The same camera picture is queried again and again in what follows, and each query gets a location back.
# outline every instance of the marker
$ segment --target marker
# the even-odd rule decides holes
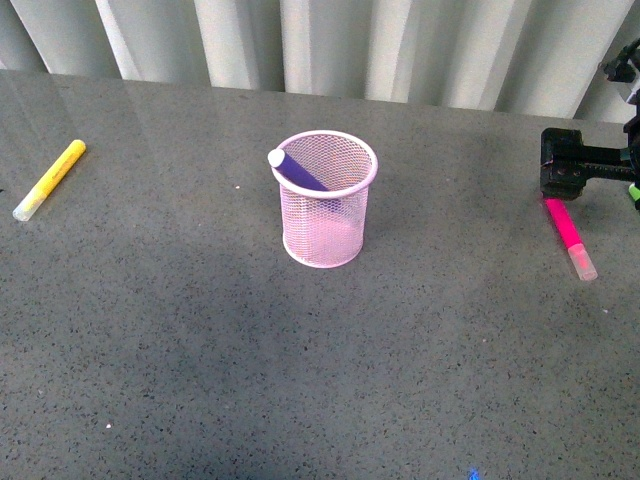
[[[319,192],[329,191],[316,177],[307,172],[302,165],[291,158],[291,156],[281,148],[271,150],[267,159],[269,160],[269,165],[299,187],[317,190]]]
[[[82,140],[71,142],[71,145],[62,152],[58,160],[49,167],[47,173],[42,176],[27,196],[24,197],[24,200],[20,202],[20,205],[16,207],[13,211],[13,217],[21,222],[29,220],[86,149],[87,146]]]
[[[598,273],[593,263],[591,263],[589,254],[587,254],[587,250],[584,248],[580,234],[578,230],[576,230],[564,203],[557,198],[545,198],[544,201],[556,224],[558,233],[560,233],[560,237],[562,237],[562,241],[567,247],[567,252],[569,252],[569,257],[573,262],[573,266],[576,268],[576,272],[578,272],[580,280],[588,281],[596,279]]]

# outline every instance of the white curtain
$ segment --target white curtain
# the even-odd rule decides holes
[[[626,122],[640,0],[0,0],[0,68]]]

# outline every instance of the gray countertop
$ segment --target gray countertop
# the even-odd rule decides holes
[[[15,72],[0,98],[1,478],[640,470],[640,218],[589,181],[581,282],[538,186],[544,128],[621,147],[620,125]],[[312,129],[380,161],[331,270],[285,252],[266,162]]]

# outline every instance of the pen holder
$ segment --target pen holder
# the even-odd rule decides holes
[[[300,133],[278,148],[295,159],[327,191],[296,185],[278,170],[283,243],[298,262],[332,268],[353,260],[362,249],[369,185],[378,159],[369,145],[346,133]]]

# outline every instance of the green part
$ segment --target green part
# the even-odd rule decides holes
[[[629,185],[629,195],[633,198],[634,201],[638,201],[640,199],[640,189],[636,187],[635,183]]]

